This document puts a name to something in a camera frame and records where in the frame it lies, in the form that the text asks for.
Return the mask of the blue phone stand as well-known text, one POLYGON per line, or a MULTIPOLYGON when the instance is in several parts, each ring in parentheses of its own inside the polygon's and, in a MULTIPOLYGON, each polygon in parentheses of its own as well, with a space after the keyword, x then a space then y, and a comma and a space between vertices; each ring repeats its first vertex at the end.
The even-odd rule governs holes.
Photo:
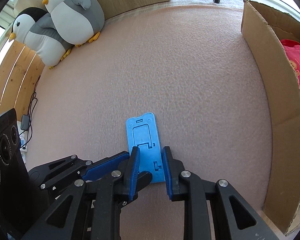
POLYGON ((151 112, 126 121, 126 133, 129 152, 134 146, 140 150, 139 171, 151 172, 152 183, 165 181, 159 133, 155 115, 151 112))

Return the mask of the wooden headboard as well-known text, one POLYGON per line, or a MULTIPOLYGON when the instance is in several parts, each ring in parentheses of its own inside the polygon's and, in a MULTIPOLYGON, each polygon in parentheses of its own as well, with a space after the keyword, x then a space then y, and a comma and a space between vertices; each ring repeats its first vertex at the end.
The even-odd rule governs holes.
POLYGON ((14 108, 18 121, 27 114, 44 67, 35 51, 17 41, 12 42, 0 64, 0 114, 14 108))

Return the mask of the grey penguin plush rear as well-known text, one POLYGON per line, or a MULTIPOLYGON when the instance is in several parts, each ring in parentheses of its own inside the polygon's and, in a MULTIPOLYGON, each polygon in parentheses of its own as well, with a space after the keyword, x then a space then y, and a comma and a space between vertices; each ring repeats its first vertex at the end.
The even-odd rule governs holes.
POLYGON ((34 50, 49 68, 65 59, 73 47, 59 35, 51 15, 38 7, 28 7, 17 15, 12 23, 9 40, 34 50))

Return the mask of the grey penguin plush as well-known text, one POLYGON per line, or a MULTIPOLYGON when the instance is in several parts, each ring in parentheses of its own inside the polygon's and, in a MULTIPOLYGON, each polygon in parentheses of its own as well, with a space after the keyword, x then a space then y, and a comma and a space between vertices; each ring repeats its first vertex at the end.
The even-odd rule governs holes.
POLYGON ((79 47, 99 38, 105 18, 98 0, 43 0, 42 3, 66 42, 79 47))
POLYGON ((49 68, 65 59, 73 47, 59 35, 51 15, 38 7, 28 7, 17 15, 12 23, 9 40, 34 50, 49 68))

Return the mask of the grey penguin plush front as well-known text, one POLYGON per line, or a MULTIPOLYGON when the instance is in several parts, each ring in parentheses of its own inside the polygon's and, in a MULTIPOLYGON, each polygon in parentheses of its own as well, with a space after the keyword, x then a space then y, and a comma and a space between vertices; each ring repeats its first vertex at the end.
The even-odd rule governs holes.
POLYGON ((66 42, 79 47, 99 38, 105 18, 98 0, 43 0, 42 3, 66 42))

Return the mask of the cardboard box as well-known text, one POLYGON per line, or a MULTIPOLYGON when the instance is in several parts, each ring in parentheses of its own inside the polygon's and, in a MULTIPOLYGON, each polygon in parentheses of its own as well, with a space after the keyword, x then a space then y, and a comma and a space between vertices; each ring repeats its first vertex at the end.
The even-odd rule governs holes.
POLYGON ((244 0, 241 32, 259 68, 271 116, 273 156, 263 212, 285 235, 300 228, 300 87, 281 43, 300 43, 300 22, 244 0))

